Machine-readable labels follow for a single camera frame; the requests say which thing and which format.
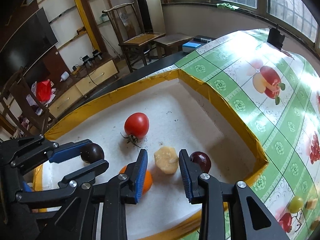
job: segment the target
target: metal screw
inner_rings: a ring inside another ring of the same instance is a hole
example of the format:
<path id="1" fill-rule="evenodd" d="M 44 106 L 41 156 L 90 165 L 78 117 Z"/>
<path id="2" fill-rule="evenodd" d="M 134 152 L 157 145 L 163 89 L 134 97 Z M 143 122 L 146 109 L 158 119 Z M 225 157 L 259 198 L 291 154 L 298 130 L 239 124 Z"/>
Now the metal screw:
<path id="1" fill-rule="evenodd" d="M 85 182 L 84 184 L 81 185 L 82 189 L 89 189 L 91 187 L 91 184 L 88 182 Z"/>
<path id="2" fill-rule="evenodd" d="M 244 181 L 238 181 L 237 182 L 238 187 L 240 188 L 245 188 L 247 186 L 247 184 Z"/>
<path id="3" fill-rule="evenodd" d="M 77 186 L 77 182 L 76 182 L 75 180 L 71 180 L 71 181 L 69 182 L 69 186 L 70 186 L 70 187 L 76 187 L 76 186 Z"/>
<path id="4" fill-rule="evenodd" d="M 125 179 L 127 179 L 127 177 L 128 177 L 128 175 L 125 174 L 125 173 L 122 173 L 122 174 L 118 175 L 118 179 L 120 179 L 120 180 L 125 180 Z"/>
<path id="5" fill-rule="evenodd" d="M 22 199 L 22 196 L 20 194 L 16 194 L 16 200 L 19 201 Z"/>
<path id="6" fill-rule="evenodd" d="M 210 178 L 210 175 L 207 174 L 207 173 L 202 173 L 202 174 L 200 175 L 200 178 L 201 178 L 201 179 L 209 179 L 209 178 Z"/>

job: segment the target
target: yellow tape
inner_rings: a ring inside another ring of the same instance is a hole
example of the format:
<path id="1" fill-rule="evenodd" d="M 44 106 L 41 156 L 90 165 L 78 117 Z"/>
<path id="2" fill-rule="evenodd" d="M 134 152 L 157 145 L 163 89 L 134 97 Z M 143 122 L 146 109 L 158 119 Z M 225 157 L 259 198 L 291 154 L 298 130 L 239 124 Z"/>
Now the yellow tape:
<path id="1" fill-rule="evenodd" d="M 133 96 L 145 89 L 148 89 L 156 84 L 163 81 L 173 80 L 179 78 L 187 85 L 189 85 L 193 90 L 197 91 L 199 94 L 207 98 L 210 103 L 223 115 L 223 117 L 231 124 L 235 131 L 240 135 L 242 140 L 251 150 L 254 155 L 256 162 L 253 171 L 244 181 L 252 186 L 257 178 L 262 174 L 264 169 L 268 165 L 268 159 L 264 153 L 264 150 L 257 139 L 257 137 L 252 133 L 252 131 L 247 127 L 247 125 L 242 121 L 242 119 L 237 115 L 233 108 L 227 103 L 227 101 L 209 84 L 189 75 L 183 70 L 175 69 L 165 73 L 161 73 L 155 76 L 151 76 L 146 79 L 139 80 L 135 83 L 129 84 L 127 86 L 121 87 L 113 92 L 103 95 L 81 107 L 71 112 L 69 115 L 64 117 L 60 122 L 58 122 L 54 127 L 45 133 L 45 137 L 48 140 L 56 140 L 60 136 L 71 131 L 73 128 L 81 124 L 83 121 L 88 119 L 90 116 L 102 111 L 103 109 L 112 106 L 130 96 Z M 35 171 L 35 190 L 42 190 L 42 168 L 38 167 Z M 201 211 L 197 212 L 187 220 L 183 221 L 179 225 L 166 230 L 164 232 L 158 233 L 153 236 L 148 236 L 144 240 L 175 240 L 188 235 L 189 233 L 195 231 L 200 226 Z"/>
<path id="2" fill-rule="evenodd" d="M 100 47 L 98 45 L 98 42 L 97 42 L 97 40 L 96 40 L 96 38 L 95 38 L 95 36 L 93 34 L 93 31 L 91 29 L 91 26 L 89 24 L 88 18 L 87 18 L 86 14 L 85 14 L 85 11 L 83 9 L 81 0 L 75 0 L 75 2 L 76 2 L 76 5 L 77 5 L 77 8 L 78 8 L 81 20 L 82 20 L 82 22 L 84 24 L 84 27 L 85 27 L 85 29 L 87 31 L 87 34 L 88 34 L 88 36 L 89 36 L 89 38 L 90 38 L 90 40 L 92 42 L 92 45 L 93 45 L 94 49 L 97 49 L 98 51 L 101 51 Z"/>

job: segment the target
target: drawer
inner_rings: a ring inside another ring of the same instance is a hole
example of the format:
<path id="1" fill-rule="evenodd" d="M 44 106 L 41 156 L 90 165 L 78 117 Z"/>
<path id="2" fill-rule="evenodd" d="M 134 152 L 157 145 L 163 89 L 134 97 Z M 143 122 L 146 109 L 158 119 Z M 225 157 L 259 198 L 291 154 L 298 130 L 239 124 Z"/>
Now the drawer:
<path id="1" fill-rule="evenodd" d="M 115 64 L 112 60 L 103 64 L 99 68 L 97 68 L 93 73 L 90 73 L 90 77 L 85 77 L 81 79 L 77 84 L 76 87 L 80 90 L 83 95 L 86 95 L 89 91 L 95 88 L 95 84 L 99 85 L 106 79 L 112 77 L 113 75 L 117 74 L 118 70 L 116 69 Z"/>
<path id="2" fill-rule="evenodd" d="M 50 113 L 54 117 L 58 117 L 80 97 L 82 97 L 82 94 L 79 89 L 76 86 L 72 86 L 49 107 Z"/>

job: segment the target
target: orange fruit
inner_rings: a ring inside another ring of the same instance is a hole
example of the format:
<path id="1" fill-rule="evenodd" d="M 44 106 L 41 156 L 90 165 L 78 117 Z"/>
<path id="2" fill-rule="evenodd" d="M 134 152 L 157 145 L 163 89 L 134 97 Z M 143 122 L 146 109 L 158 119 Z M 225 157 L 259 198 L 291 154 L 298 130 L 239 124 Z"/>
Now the orange fruit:
<path id="1" fill-rule="evenodd" d="M 127 168 L 127 165 L 124 166 L 120 171 L 119 174 L 124 173 L 125 169 Z M 142 189 L 142 194 L 145 194 L 152 186 L 152 176 L 150 171 L 146 171 L 146 176 L 144 178 L 144 183 L 143 183 L 143 189 Z"/>

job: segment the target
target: television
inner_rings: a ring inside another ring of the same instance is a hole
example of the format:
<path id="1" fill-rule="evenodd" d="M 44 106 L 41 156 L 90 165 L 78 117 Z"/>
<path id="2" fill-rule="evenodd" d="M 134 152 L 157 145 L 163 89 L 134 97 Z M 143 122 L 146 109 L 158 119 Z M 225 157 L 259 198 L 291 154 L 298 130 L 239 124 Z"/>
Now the television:
<path id="1" fill-rule="evenodd" d="M 23 67 L 28 71 L 41 56 L 57 44 L 43 8 L 37 10 L 11 36 L 0 51 L 0 87 Z"/>

